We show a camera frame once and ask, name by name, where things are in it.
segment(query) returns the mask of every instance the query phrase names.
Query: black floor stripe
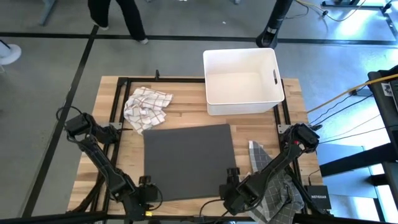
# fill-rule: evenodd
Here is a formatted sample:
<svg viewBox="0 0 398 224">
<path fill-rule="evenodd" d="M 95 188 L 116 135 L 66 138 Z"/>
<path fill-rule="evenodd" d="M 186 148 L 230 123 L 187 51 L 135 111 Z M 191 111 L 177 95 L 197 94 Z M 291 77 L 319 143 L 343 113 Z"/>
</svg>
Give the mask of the black floor stripe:
<svg viewBox="0 0 398 224">
<path fill-rule="evenodd" d="M 392 33 L 397 35 L 398 32 L 394 27 L 391 18 L 386 15 L 386 21 Z M 32 37 L 32 38 L 56 38 L 56 39 L 89 39 L 90 34 L 37 34 L 37 33 L 10 33 L 0 32 L 0 37 Z M 94 39 L 106 40 L 131 40 L 130 35 L 111 35 L 96 34 Z M 179 40 L 179 41 L 215 41 L 215 42 L 255 42 L 255 37 L 209 37 L 209 36 L 179 36 L 179 35 L 149 35 L 150 40 Z M 328 40 L 328 39 L 285 39 L 279 38 L 278 43 L 285 44 L 340 44 L 340 45 L 387 45 L 396 46 L 398 41 L 395 40 Z"/>
<path fill-rule="evenodd" d="M 384 12 L 384 13 L 381 12 L 381 13 L 383 14 L 384 18 L 386 19 L 387 25 L 390 28 L 392 35 L 395 37 L 396 41 L 398 41 L 398 31 L 397 31 L 394 23 L 392 22 L 390 15 L 386 12 Z"/>
<path fill-rule="evenodd" d="M 42 190 L 42 186 L 45 181 L 45 176 L 47 175 L 47 172 L 49 171 L 51 160 L 55 154 L 55 150 L 57 149 L 57 144 L 59 142 L 59 139 L 60 139 L 60 136 L 61 136 L 61 133 L 63 130 L 63 125 L 65 124 L 65 121 L 68 117 L 68 113 L 69 113 L 68 107 L 72 105 L 72 101 L 73 101 L 73 98 L 75 97 L 75 93 L 77 91 L 77 87 L 79 85 L 81 75 L 83 74 L 88 56 L 90 54 L 91 48 L 94 43 L 94 35 L 97 33 L 97 31 L 98 31 L 98 27 L 94 26 L 93 30 L 91 31 L 91 38 L 88 39 L 85 51 L 83 52 L 83 55 L 81 56 L 81 60 L 80 60 L 79 66 L 77 68 L 76 74 L 73 77 L 73 81 L 70 86 L 69 92 L 67 94 L 67 97 L 65 98 L 65 103 L 63 106 L 66 108 L 64 110 L 62 110 L 60 120 L 55 125 L 55 129 L 52 133 L 52 137 L 51 137 L 49 146 L 44 155 L 43 163 L 40 167 L 39 173 L 37 174 L 32 191 L 30 192 L 28 201 L 26 203 L 24 212 L 22 214 L 22 217 L 24 217 L 24 218 L 32 216 L 32 212 L 36 205 L 36 201 L 39 197 L 40 191 Z"/>
</svg>

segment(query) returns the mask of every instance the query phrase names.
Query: gray checkered cloth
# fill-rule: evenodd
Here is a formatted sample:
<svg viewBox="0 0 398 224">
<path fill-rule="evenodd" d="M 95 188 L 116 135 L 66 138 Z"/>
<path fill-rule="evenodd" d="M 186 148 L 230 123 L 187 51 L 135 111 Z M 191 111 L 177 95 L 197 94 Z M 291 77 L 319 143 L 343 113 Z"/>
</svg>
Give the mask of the gray checkered cloth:
<svg viewBox="0 0 398 224">
<path fill-rule="evenodd" d="M 262 170 L 272 160 L 263 150 L 262 145 L 255 141 L 249 141 L 249 151 L 253 172 Z M 299 191 L 290 176 L 283 170 L 269 181 L 261 204 L 247 214 L 259 224 L 291 224 L 294 214 L 303 207 L 304 202 Z"/>
</svg>

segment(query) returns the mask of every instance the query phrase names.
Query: concrete floor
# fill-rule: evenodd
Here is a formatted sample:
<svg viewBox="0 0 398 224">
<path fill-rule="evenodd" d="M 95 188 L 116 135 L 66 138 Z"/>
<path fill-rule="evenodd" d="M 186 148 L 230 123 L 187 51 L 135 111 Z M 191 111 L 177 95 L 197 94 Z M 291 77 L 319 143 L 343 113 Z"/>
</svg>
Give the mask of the concrete floor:
<svg viewBox="0 0 398 224">
<path fill-rule="evenodd" d="M 149 35 L 255 37 L 263 30 L 275 1 L 242 0 L 239 6 L 228 0 L 154 0 L 150 4 L 136 0 L 136 3 Z M 86 1 L 58 1 L 45 27 L 37 25 L 42 8 L 41 1 L 1 1 L 0 32 L 89 34 L 92 30 Z M 396 9 L 394 4 L 390 15 L 397 25 Z M 305 8 L 294 3 L 289 16 L 303 12 Z M 347 13 L 349 11 L 330 9 L 330 15 L 335 17 Z M 111 3 L 109 20 L 109 31 L 99 31 L 99 34 L 127 34 L 115 1 Z M 380 11 L 365 10 L 340 23 L 329 19 L 323 22 L 316 12 L 310 11 L 303 18 L 285 21 L 279 37 L 395 40 Z M 0 39 L 20 45 L 23 52 L 17 62 L 5 66 L 7 75 L 0 74 L 0 142 L 3 146 L 0 149 L 0 218 L 10 218 L 21 214 L 53 131 L 55 111 L 65 100 L 87 39 L 1 37 L 1 33 Z M 204 50 L 253 47 L 256 45 L 249 42 L 152 40 L 148 45 L 139 45 L 132 40 L 95 40 L 73 105 L 90 112 L 103 75 L 153 76 L 159 69 L 163 76 L 203 76 Z M 396 46 L 279 44 L 275 51 L 282 77 L 300 79 L 308 110 L 365 82 L 368 72 L 398 64 Z M 358 99 L 350 98 L 331 112 L 355 101 Z M 310 121 L 326 109 L 309 114 Z M 371 118 L 377 113 L 370 98 L 325 121 L 325 127 L 318 133 L 327 139 L 363 122 L 361 117 Z M 356 132 L 381 126 L 381 120 L 375 119 Z M 386 141 L 386 134 L 380 130 L 334 143 L 371 147 Z M 79 158 L 78 148 L 62 136 L 34 215 L 65 212 Z M 345 201 L 351 199 L 338 198 L 333 207 L 341 211 L 347 204 Z M 341 216 L 358 218 L 354 212 Z"/>
</svg>

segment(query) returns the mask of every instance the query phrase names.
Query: white checkered cloth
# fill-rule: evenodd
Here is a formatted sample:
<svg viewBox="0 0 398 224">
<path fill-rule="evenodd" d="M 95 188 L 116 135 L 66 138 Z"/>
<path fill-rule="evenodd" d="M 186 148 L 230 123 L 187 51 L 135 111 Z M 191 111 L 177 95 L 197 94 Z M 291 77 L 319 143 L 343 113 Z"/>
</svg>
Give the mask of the white checkered cloth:
<svg viewBox="0 0 398 224">
<path fill-rule="evenodd" d="M 143 130 L 151 129 L 165 121 L 166 113 L 162 109 L 168 106 L 172 99 L 173 94 L 146 87 L 137 88 L 124 104 L 124 118 L 142 135 Z"/>
<path fill-rule="evenodd" d="M 249 141 L 249 152 L 253 172 L 262 170 L 272 160 L 255 141 Z M 269 181 L 260 205 L 247 214 L 258 224 L 291 224 L 294 214 L 303 207 L 299 191 L 283 170 Z"/>
</svg>

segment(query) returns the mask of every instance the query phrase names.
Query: black box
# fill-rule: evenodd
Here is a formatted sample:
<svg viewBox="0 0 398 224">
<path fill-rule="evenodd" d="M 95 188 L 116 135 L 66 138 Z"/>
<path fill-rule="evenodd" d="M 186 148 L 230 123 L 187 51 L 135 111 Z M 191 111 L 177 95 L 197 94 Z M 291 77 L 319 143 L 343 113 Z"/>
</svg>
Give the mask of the black box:
<svg viewBox="0 0 398 224">
<path fill-rule="evenodd" d="M 327 186 L 305 186 L 312 201 L 320 209 L 331 209 L 330 198 Z"/>
</svg>

